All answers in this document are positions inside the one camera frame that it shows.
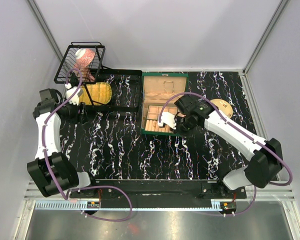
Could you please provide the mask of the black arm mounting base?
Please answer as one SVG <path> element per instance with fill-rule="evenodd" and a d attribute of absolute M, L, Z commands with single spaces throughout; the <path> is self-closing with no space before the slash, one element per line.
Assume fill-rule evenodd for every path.
<path fill-rule="evenodd" d="M 100 206 L 105 209 L 129 209 L 126 197 L 136 210 L 150 209 L 194 209 L 211 208 L 212 200 L 245 200 L 246 190 L 226 190 L 217 180 L 105 180 L 92 182 L 104 189 L 87 189 L 72 192 L 70 198 L 92 202 L 100 198 Z"/>

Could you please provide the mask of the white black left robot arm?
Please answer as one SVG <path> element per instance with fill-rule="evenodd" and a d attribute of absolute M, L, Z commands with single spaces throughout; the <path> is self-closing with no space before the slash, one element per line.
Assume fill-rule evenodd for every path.
<path fill-rule="evenodd" d="M 80 102 L 83 90 L 67 87 L 66 98 L 53 88 L 39 92 L 41 101 L 32 113 L 38 127 L 38 147 L 34 161 L 27 163 L 27 172 L 44 197 L 78 188 L 85 197 L 93 198 L 97 184 L 87 172 L 77 172 L 62 153 L 61 122 L 79 123 L 85 114 L 85 103 Z"/>

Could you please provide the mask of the green jewelry tray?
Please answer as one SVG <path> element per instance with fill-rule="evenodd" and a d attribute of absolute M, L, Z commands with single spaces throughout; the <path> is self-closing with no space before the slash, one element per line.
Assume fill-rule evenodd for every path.
<path fill-rule="evenodd" d="M 160 127 L 158 125 L 158 118 L 161 110 L 162 110 L 162 106 L 158 106 L 158 105 L 150 105 L 148 107 L 148 110 L 146 112 L 146 117 L 145 117 L 145 126 L 144 126 L 144 130 L 146 132 L 165 133 L 165 134 L 173 133 L 173 130 L 168 125 L 165 124 L 163 127 Z"/>

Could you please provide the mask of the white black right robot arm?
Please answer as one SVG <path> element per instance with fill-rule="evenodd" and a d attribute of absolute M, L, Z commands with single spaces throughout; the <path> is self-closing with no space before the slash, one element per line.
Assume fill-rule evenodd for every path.
<path fill-rule="evenodd" d="M 222 182 L 217 185 L 220 197 L 229 198 L 236 189 L 249 185 L 263 189 L 282 170 L 282 146 L 277 139 L 266 140 L 255 135 L 205 100 L 184 95 L 174 104 L 183 114 L 176 123 L 179 134 L 185 135 L 201 127 L 224 139 L 249 162 L 222 177 Z"/>

